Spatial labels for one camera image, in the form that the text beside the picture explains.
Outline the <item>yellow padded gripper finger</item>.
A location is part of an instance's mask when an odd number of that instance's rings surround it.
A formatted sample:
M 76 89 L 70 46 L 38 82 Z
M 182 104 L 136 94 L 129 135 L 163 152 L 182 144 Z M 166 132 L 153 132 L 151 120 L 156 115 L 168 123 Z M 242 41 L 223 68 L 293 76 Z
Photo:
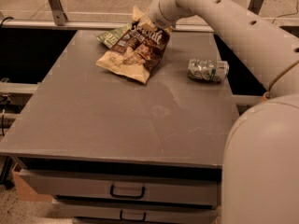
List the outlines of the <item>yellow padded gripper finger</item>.
M 155 32 L 157 30 L 157 26 L 147 16 L 143 16 L 139 19 L 138 26 L 151 32 Z

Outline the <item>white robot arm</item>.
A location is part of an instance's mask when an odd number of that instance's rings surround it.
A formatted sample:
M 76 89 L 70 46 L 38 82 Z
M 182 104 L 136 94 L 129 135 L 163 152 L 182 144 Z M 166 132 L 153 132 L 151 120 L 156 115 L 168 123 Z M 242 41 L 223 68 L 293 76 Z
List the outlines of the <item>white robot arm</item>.
M 160 28 L 201 17 L 269 93 L 231 129 L 222 166 L 222 224 L 299 224 L 299 39 L 231 0 L 153 0 Z

